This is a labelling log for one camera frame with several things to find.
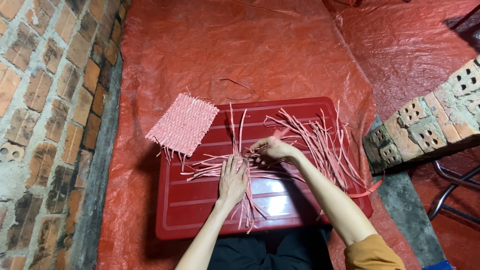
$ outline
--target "brick wall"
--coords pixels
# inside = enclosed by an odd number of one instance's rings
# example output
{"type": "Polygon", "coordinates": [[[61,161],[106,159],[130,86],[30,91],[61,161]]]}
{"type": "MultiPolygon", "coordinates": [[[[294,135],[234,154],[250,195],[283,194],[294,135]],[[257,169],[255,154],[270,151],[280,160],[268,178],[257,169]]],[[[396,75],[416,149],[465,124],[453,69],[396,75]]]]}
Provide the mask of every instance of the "brick wall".
{"type": "Polygon", "coordinates": [[[404,169],[480,145],[480,55],[363,139],[371,171],[404,169]]]}
{"type": "Polygon", "coordinates": [[[0,0],[0,269],[69,269],[130,0],[0,0]]]}

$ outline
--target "person's lap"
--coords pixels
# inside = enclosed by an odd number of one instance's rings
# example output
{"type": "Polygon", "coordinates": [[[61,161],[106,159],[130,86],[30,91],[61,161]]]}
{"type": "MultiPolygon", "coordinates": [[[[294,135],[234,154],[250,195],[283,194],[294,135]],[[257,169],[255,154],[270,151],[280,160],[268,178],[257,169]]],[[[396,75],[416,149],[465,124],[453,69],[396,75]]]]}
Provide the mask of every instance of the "person's lap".
{"type": "Polygon", "coordinates": [[[265,242],[254,236],[219,238],[208,270],[311,270],[333,269],[326,245],[331,229],[291,229],[268,254],[265,242]]]}

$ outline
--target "left hand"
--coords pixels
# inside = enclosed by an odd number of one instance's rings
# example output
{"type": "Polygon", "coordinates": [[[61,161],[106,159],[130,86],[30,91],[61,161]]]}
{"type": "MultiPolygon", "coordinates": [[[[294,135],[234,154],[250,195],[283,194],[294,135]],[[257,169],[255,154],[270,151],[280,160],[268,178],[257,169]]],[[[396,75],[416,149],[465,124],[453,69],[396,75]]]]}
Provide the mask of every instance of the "left hand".
{"type": "Polygon", "coordinates": [[[228,211],[231,211],[233,207],[242,200],[247,189],[248,176],[246,169],[248,159],[243,160],[242,165],[237,171],[238,159],[238,155],[229,155],[227,161],[223,161],[222,163],[217,203],[228,208],[228,211]]]}

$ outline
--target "woven square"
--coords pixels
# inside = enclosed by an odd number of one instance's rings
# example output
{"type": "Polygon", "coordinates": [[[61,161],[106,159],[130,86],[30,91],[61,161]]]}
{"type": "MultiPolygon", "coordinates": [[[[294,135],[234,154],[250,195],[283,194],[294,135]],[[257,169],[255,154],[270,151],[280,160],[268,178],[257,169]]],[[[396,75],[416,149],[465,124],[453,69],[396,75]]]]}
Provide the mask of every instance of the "woven square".
{"type": "Polygon", "coordinates": [[[217,113],[211,102],[179,94],[145,138],[191,157],[217,113]]]}

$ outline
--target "orange sleeve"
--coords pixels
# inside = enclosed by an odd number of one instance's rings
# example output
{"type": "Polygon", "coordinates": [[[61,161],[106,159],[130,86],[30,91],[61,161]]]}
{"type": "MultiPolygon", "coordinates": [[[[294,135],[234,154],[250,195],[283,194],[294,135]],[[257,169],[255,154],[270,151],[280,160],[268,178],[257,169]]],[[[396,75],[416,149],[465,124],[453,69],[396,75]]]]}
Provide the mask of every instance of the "orange sleeve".
{"type": "Polygon", "coordinates": [[[347,270],[405,270],[402,259],[378,234],[349,245],[344,254],[347,270]]]}

